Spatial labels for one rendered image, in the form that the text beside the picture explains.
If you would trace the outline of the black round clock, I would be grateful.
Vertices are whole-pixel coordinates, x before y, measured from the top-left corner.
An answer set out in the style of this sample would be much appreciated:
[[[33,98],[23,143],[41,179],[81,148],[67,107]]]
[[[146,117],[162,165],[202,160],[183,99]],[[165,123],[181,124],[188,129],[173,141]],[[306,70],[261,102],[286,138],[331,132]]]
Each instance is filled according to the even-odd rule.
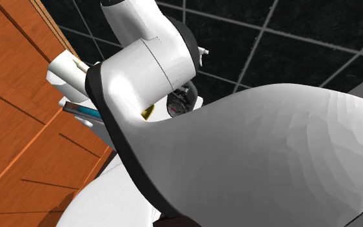
[[[191,112],[197,102],[198,91],[192,81],[167,95],[166,109],[171,117]]]

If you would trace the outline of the yellow round object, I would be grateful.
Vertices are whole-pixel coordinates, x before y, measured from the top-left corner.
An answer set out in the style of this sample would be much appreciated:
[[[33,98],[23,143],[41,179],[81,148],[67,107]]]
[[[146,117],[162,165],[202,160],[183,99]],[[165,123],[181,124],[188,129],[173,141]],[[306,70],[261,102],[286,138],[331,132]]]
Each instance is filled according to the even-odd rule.
[[[149,119],[149,117],[151,116],[152,112],[154,111],[155,105],[151,105],[150,107],[148,107],[147,109],[145,109],[142,112],[142,117],[144,118],[145,121],[147,121]]]

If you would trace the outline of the small white spout-shaped object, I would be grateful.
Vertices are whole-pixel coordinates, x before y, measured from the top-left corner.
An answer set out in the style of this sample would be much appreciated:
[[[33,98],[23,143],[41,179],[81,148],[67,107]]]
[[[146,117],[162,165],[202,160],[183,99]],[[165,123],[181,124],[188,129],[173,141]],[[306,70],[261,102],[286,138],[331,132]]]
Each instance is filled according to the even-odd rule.
[[[203,55],[208,55],[209,51],[202,47],[198,47],[198,51],[199,51],[199,65],[202,66],[202,57]]]

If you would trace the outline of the teal and brown pen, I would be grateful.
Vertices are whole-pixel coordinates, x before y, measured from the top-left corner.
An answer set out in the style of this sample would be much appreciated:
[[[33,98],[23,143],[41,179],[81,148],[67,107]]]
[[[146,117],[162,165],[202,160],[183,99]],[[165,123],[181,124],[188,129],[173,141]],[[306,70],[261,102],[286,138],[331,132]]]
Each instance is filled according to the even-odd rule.
[[[63,110],[66,112],[69,112],[71,114],[80,115],[83,117],[88,117],[91,119],[94,119],[96,121],[102,122],[103,119],[100,115],[100,113],[97,110],[91,109],[89,107],[81,106],[79,104],[71,103],[71,102],[65,102],[63,106]]]

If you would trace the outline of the cream stick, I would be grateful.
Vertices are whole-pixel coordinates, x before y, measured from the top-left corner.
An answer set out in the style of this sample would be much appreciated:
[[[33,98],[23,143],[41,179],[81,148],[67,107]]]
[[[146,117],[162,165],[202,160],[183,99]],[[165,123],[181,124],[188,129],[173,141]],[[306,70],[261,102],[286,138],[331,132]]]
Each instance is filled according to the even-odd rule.
[[[84,62],[82,62],[79,59],[72,59],[72,61],[76,64],[78,69],[80,69],[84,73],[87,73],[87,71],[89,69],[89,66],[87,64],[85,64]]]

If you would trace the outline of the white cylinder cup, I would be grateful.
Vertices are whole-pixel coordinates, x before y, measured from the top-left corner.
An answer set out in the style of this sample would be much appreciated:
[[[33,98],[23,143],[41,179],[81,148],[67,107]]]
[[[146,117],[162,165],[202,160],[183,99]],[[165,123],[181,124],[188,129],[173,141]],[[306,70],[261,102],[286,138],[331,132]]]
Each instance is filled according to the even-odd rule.
[[[72,59],[78,58],[68,50],[65,50],[48,65],[48,70],[78,92],[88,96],[85,90],[86,73],[78,69]]]

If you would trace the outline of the orange wooden cabinet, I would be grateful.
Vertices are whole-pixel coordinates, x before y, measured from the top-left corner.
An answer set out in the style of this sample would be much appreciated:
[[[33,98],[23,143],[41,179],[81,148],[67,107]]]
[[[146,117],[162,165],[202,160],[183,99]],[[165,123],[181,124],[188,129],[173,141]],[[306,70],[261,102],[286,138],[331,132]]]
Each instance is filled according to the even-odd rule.
[[[112,152],[46,80],[71,49],[41,0],[0,0],[0,227],[55,227]]]

